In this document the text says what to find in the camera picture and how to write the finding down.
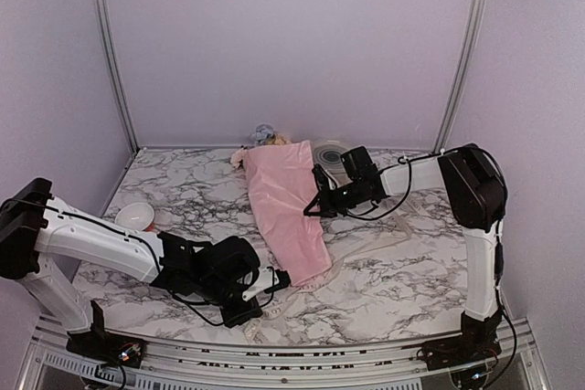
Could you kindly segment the pink rose fake flower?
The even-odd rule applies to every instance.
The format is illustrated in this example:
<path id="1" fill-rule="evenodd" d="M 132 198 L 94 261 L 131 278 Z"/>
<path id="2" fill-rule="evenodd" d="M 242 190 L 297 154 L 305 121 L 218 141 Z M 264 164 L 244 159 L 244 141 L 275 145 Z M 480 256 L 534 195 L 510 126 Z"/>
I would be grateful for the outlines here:
<path id="1" fill-rule="evenodd" d="M 241 146 L 230 156 L 230 164 L 234 169 L 239 169 L 244 166 L 244 159 L 251 153 L 257 150 L 261 151 L 271 146 L 284 146 L 292 144 L 292 140 L 287 136 L 275 132 L 271 134 L 255 134 L 253 138 L 254 144 L 251 147 Z"/>

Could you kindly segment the pink wrapping paper sheet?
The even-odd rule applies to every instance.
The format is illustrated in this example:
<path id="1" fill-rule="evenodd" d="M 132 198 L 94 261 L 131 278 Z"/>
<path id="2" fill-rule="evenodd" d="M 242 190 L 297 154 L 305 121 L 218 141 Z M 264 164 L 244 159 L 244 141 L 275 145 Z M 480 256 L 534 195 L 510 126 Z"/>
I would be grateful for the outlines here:
<path id="1" fill-rule="evenodd" d="M 320 220 L 303 214 L 317 189 L 311 143 L 271 146 L 244 159 L 248 197 L 257 227 L 292 285 L 332 267 Z"/>

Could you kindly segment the blue white fake flower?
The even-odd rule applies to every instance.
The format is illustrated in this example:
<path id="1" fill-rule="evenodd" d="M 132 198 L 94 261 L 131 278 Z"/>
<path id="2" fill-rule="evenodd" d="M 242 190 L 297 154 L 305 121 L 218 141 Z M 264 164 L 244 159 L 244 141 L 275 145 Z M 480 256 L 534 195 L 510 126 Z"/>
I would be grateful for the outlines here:
<path id="1" fill-rule="evenodd" d="M 266 145 L 273 142 L 276 138 L 276 131 L 270 124 L 259 124 L 250 135 L 250 139 L 255 145 Z"/>

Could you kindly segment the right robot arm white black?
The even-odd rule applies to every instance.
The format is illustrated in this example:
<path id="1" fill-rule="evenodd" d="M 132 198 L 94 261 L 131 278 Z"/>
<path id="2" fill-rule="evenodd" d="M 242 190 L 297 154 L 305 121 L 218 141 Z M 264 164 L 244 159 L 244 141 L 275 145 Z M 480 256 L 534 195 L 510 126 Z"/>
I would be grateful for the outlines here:
<path id="1" fill-rule="evenodd" d="M 378 168 L 368 150 L 352 149 L 341 156 L 348 184 L 335 185 L 323 166 L 312 173 L 317 189 L 304 208 L 309 217 L 347 216 L 371 222 L 370 214 L 353 208 L 396 196 L 401 203 L 417 191 L 445 190 L 452 215 L 462 228 L 467 257 L 467 298 L 461 318 L 462 333 L 453 353 L 471 361 L 495 337 L 503 318 L 499 284 L 504 272 L 501 240 L 508 191 L 493 156 L 474 143 L 426 156 L 402 157 L 394 165 Z"/>

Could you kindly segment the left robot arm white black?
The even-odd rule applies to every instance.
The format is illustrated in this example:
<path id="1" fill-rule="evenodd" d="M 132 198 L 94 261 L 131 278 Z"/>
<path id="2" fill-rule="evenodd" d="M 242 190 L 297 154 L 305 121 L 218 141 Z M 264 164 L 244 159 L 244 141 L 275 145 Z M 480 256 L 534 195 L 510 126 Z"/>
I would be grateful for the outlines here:
<path id="1" fill-rule="evenodd" d="M 54 258 L 66 256 L 117 270 L 163 290 L 189 308 L 212 305 L 232 328 L 262 315 L 261 264 L 251 244 L 217 244 L 117 226 L 68 205 L 36 178 L 1 204 L 1 276 L 21 284 L 97 358 L 115 350 L 103 312 L 73 287 Z"/>

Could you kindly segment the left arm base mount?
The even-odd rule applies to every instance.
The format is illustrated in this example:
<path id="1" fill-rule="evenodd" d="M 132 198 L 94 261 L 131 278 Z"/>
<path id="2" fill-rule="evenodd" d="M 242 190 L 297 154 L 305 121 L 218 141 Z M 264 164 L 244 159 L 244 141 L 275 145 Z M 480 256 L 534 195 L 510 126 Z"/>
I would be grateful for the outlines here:
<path id="1" fill-rule="evenodd" d="M 145 340 L 111 332 L 70 334 L 66 349 L 107 364 L 139 368 L 145 353 Z"/>

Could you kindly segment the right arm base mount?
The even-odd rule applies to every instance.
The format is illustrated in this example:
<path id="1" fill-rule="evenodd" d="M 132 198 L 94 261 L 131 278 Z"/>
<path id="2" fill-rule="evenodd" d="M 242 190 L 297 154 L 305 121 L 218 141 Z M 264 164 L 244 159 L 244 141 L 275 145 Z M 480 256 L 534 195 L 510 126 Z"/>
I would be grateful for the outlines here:
<path id="1" fill-rule="evenodd" d="M 424 342 L 417 352 L 417 358 L 426 364 L 429 371 L 435 371 L 495 358 L 501 352 L 495 335 L 490 335 L 481 343 L 457 335 Z"/>

